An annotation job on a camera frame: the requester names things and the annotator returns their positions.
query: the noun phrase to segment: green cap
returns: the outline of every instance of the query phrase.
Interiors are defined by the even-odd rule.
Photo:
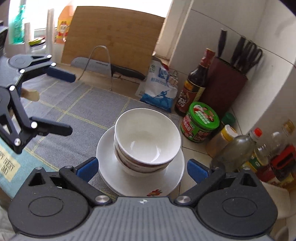
[[[236,119],[233,114],[226,112],[225,115],[222,117],[221,122],[224,125],[233,125],[235,123]]]
[[[189,107],[189,113],[193,121],[204,130],[215,130],[220,124],[216,112],[204,103],[193,102]]]

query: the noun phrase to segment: knife block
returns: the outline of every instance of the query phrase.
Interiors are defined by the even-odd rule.
[[[207,77],[208,84],[199,102],[212,107],[221,119],[241,92],[248,78],[217,57],[213,59]]]

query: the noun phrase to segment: cutting board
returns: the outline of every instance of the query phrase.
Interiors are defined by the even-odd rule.
[[[62,63],[88,58],[94,47],[107,46],[111,63],[147,75],[164,18],[114,7],[78,6],[73,16]],[[97,48],[92,59],[108,62]]]

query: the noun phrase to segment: orange detergent bottle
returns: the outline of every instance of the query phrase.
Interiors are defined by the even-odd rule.
[[[56,42],[59,44],[64,44],[63,36],[66,32],[65,38],[67,38],[69,28],[68,26],[71,24],[72,17],[74,15],[75,8],[72,4],[72,1],[70,1],[67,6],[64,7],[61,14],[58,18],[57,23],[57,39]]]

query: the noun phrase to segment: stacked bowl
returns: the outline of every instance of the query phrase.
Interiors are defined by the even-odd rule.
[[[181,136],[165,115],[151,109],[132,109],[116,121],[114,153],[125,172],[144,177],[165,169],[178,154]]]

